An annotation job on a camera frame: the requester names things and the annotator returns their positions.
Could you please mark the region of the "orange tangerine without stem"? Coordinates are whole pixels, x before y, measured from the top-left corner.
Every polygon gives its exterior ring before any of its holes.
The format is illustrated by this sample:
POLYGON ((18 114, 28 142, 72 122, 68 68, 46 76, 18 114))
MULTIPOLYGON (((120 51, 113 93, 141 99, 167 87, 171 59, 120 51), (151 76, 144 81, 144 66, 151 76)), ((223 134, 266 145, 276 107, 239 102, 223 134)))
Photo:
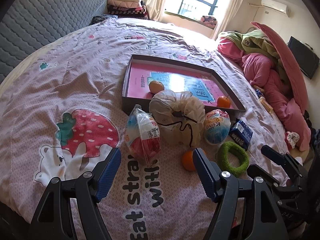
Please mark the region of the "orange tangerine without stem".
POLYGON ((181 163, 185 170, 190 172, 196 171, 195 165, 193 163, 193 150, 189 150, 182 154, 181 163))

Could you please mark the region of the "blue and white toy egg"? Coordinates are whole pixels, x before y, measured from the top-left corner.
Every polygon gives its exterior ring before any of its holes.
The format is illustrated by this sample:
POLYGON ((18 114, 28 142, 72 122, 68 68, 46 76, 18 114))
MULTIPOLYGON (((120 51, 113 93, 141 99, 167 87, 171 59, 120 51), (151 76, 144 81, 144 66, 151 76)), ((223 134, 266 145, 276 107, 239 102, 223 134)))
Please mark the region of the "blue and white toy egg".
POLYGON ((211 145, 220 144, 226 139, 230 127, 231 121, 228 113, 215 109, 205 115, 204 139, 211 145))

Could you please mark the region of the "stack of folded blankets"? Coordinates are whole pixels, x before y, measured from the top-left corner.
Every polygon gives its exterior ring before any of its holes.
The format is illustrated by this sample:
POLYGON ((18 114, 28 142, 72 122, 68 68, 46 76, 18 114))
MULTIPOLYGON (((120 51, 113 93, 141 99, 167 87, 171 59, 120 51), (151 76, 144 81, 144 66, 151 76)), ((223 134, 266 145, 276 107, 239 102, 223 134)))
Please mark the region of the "stack of folded blankets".
POLYGON ((107 11, 118 18, 149 19, 146 5, 142 0, 107 0, 107 11))

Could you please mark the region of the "dark cardboard box tray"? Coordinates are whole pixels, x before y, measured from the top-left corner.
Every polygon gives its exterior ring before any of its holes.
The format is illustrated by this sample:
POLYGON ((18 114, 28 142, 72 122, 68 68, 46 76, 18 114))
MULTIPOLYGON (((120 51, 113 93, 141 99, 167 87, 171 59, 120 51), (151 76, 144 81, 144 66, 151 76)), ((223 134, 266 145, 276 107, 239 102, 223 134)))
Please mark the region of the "dark cardboard box tray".
POLYGON ((141 105, 146 112, 149 110, 153 97, 149 83, 153 80, 161 82, 165 89, 175 93, 191 92, 204 103, 206 112, 217 109, 220 96, 229 98, 231 106, 223 110, 232 120, 239 119, 246 111, 229 85, 213 69, 177 60, 133 54, 123 81, 123 112, 130 114, 136 104, 141 105))

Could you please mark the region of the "green blanket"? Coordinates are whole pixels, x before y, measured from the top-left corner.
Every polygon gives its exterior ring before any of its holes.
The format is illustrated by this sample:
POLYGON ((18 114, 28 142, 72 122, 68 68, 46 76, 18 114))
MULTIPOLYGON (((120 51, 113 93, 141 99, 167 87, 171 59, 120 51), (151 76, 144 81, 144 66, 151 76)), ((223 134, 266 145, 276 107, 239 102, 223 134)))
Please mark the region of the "green blanket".
POLYGON ((221 32, 218 35, 217 49, 222 55, 238 65, 242 64, 244 55, 250 53, 263 54, 276 64, 277 72, 283 83, 289 83, 280 55, 266 34, 259 29, 246 34, 237 31, 221 32))

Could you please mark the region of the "blue snack packet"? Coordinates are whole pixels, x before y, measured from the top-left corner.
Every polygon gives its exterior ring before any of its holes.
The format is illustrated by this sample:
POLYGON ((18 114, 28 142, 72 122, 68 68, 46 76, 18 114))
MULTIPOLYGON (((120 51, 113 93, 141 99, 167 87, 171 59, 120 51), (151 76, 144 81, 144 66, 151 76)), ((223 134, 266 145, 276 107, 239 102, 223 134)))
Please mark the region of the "blue snack packet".
POLYGON ((231 127, 229 131, 229 136, 234 140, 234 142, 242 147, 244 150, 248 150, 252 139, 252 130, 240 119, 237 119, 235 124, 231 127))

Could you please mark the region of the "red toy egg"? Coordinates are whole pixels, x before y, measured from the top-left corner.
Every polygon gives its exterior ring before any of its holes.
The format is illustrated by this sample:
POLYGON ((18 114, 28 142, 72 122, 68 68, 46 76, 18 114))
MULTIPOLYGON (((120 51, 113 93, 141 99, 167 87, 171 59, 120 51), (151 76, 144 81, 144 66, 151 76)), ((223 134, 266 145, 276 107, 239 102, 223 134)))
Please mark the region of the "red toy egg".
POLYGON ((152 166, 161 150, 160 129, 151 114, 135 105, 127 120, 124 140, 131 155, 152 166))

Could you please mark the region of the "white air conditioner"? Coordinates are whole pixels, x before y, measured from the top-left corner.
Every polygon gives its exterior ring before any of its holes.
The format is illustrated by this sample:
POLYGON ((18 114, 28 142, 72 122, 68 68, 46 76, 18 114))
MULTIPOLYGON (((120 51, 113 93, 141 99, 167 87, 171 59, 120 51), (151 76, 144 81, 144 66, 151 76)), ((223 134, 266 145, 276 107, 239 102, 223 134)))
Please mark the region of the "white air conditioner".
POLYGON ((274 1, 274 0, 261 0, 261 5, 278 12, 285 14, 287 17, 290 16, 290 9, 287 5, 274 1))

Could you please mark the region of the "white and pink scrunchie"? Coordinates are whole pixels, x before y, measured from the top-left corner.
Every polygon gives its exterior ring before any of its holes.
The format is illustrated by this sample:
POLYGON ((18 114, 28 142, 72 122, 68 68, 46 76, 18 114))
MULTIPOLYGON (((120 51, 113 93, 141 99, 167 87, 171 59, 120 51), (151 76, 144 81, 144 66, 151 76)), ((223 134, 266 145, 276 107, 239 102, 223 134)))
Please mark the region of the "white and pink scrunchie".
POLYGON ((285 142, 289 151, 295 148, 296 143, 299 141, 299 139, 300 137, 298 133, 289 131, 285 132, 285 142))

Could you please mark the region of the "orange tangerine with stem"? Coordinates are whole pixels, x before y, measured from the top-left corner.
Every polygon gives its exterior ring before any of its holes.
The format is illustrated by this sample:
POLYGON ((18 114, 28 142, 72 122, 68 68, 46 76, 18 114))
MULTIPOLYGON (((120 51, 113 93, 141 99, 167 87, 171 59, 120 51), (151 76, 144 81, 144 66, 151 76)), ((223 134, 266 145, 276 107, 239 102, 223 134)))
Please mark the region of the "orange tangerine with stem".
POLYGON ((231 107, 231 101, 227 96, 220 96, 217 98, 217 107, 220 108, 230 108, 231 107))

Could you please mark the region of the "walnut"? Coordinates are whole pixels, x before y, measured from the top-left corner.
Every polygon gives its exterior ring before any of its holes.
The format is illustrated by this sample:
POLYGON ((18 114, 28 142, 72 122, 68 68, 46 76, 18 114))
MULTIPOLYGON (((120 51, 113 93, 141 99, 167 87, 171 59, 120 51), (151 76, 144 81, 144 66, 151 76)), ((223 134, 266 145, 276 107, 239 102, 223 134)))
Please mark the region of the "walnut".
POLYGON ((157 94, 163 90, 165 90, 163 83, 157 81, 157 80, 152 80, 149 83, 149 90, 152 94, 157 94))

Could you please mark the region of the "small blue candy wrapper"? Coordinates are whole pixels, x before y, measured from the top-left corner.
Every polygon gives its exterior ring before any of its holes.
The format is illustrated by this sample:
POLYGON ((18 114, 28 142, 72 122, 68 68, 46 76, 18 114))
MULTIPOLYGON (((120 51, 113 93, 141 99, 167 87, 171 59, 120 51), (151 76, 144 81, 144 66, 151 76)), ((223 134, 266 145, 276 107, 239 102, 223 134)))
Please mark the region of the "small blue candy wrapper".
POLYGON ((263 95, 263 93, 261 92, 261 90, 256 89, 255 92, 256 92, 256 95, 257 95, 258 98, 264 97, 264 95, 263 95))

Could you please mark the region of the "grey quilted headboard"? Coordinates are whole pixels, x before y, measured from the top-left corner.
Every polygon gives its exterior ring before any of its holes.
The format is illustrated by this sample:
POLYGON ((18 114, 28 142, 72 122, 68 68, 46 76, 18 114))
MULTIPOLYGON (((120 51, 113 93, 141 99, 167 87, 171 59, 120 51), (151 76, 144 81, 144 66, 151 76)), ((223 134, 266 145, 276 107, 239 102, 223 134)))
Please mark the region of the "grey quilted headboard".
POLYGON ((1 80, 33 52, 106 12, 107 0, 15 0, 1 20, 1 80))

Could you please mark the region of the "black television screen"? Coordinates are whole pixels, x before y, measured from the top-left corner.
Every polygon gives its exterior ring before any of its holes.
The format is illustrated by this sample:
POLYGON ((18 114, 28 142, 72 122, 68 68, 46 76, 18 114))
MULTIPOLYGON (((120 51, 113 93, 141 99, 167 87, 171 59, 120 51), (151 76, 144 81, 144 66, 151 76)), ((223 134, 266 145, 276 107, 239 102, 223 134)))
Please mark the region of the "black television screen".
POLYGON ((307 76, 309 79, 312 79, 319 67, 319 57, 313 52, 312 49, 293 36, 290 37, 287 46, 298 62, 300 70, 305 76, 307 76))

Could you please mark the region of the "dark cloth near headboard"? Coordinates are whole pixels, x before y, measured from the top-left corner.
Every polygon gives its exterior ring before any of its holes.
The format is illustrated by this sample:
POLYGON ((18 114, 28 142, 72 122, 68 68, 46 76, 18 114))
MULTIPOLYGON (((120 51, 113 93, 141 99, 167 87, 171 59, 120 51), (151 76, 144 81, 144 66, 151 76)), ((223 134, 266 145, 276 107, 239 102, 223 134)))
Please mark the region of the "dark cloth near headboard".
POLYGON ((117 15, 109 15, 109 14, 103 14, 103 15, 97 15, 97 16, 94 16, 90 22, 89 25, 94 25, 94 24, 97 24, 97 23, 100 23, 100 22, 103 22, 105 21, 106 19, 117 19, 118 16, 117 15))

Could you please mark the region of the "pink and blue book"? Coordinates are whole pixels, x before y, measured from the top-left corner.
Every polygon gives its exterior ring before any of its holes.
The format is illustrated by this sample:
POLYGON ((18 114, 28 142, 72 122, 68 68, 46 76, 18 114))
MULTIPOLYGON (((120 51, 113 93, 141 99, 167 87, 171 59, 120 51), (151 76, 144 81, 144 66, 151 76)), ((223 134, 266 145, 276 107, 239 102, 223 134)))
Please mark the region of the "pink and blue book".
POLYGON ((151 99, 153 94, 149 90, 149 83, 157 80, 163 83, 166 90, 173 92, 192 92, 193 96, 201 100, 205 106, 217 106, 217 98, 231 96, 218 82, 212 72, 203 72, 196 69, 143 61, 132 62, 126 96, 129 98, 151 99))

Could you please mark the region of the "pink crumpled duvet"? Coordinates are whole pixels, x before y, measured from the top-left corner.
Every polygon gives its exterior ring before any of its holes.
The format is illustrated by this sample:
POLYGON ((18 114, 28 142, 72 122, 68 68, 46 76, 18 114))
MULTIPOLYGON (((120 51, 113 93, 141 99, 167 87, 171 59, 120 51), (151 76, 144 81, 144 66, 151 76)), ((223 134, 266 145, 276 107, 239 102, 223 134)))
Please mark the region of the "pink crumpled duvet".
POLYGON ((261 53, 246 54, 226 37, 219 38, 217 49, 224 57, 242 67, 244 76, 250 85, 264 90, 265 99, 283 123, 286 134, 297 133, 299 140, 296 142, 296 147, 300 151, 308 150, 311 138, 310 128, 299 105, 290 96, 291 88, 281 81, 274 61, 261 53))

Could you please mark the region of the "beige mesh drawstring pouch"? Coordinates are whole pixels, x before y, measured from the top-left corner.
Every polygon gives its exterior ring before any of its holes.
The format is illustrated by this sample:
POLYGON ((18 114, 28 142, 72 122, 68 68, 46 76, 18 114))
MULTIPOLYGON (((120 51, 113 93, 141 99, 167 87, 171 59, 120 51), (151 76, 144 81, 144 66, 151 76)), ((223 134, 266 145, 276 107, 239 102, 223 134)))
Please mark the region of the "beige mesh drawstring pouch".
POLYGON ((149 112, 170 145, 197 148, 204 129, 204 104, 192 92, 163 90, 153 96, 149 112))

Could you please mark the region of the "pink strawberry print bedsheet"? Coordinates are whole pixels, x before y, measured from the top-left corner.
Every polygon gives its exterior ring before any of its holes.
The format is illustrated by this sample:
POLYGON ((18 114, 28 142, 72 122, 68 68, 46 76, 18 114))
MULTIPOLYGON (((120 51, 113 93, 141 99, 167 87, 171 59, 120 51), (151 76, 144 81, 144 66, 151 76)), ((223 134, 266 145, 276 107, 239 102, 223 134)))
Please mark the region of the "pink strawberry print bedsheet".
POLYGON ((135 161, 124 141, 127 114, 121 94, 133 54, 189 62, 213 69, 244 105, 252 129, 249 161, 285 185, 285 171, 264 157, 264 145, 286 152, 284 127, 268 113, 240 68, 203 35, 144 20, 106 20, 83 28, 39 50, 23 64, 23 73, 1 94, 1 202, 26 222, 48 181, 81 174, 82 157, 92 147, 74 131, 75 147, 59 141, 63 118, 81 113, 82 127, 95 124, 97 150, 117 146, 121 165, 99 210, 113 239, 202 239, 216 205, 207 198, 198 175, 186 171, 184 145, 161 142, 154 167, 135 161))

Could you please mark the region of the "patterned cushion on windowsill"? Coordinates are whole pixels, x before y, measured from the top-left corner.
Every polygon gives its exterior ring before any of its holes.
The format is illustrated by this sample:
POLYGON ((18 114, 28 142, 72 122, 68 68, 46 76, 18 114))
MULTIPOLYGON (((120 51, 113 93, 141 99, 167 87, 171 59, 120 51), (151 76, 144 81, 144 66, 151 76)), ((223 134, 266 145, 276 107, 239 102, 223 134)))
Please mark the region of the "patterned cushion on windowsill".
POLYGON ((217 19, 213 16, 202 16, 200 22, 210 29, 215 29, 217 25, 217 19))

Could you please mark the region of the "cream right curtain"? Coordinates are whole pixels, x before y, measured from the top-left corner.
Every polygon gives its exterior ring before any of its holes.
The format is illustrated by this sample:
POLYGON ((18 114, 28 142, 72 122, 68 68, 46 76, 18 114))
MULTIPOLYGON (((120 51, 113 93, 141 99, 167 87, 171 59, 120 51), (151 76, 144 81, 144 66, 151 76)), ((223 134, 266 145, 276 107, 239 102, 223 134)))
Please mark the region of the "cream right curtain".
POLYGON ((219 33, 227 29, 227 26, 240 9, 242 2, 243 0, 227 0, 226 5, 222 7, 222 16, 218 20, 217 26, 210 37, 211 39, 216 40, 219 33))

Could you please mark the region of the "yellow snack packet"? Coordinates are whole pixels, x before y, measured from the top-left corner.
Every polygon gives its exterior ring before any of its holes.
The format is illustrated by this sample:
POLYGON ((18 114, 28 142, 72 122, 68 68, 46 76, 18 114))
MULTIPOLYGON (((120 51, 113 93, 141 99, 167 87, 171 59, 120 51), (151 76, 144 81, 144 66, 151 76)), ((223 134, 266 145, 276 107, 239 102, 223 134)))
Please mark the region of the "yellow snack packet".
POLYGON ((272 113, 273 108, 272 106, 266 101, 266 99, 262 96, 259 98, 260 103, 262 104, 262 106, 264 107, 264 109, 267 110, 268 113, 272 113))

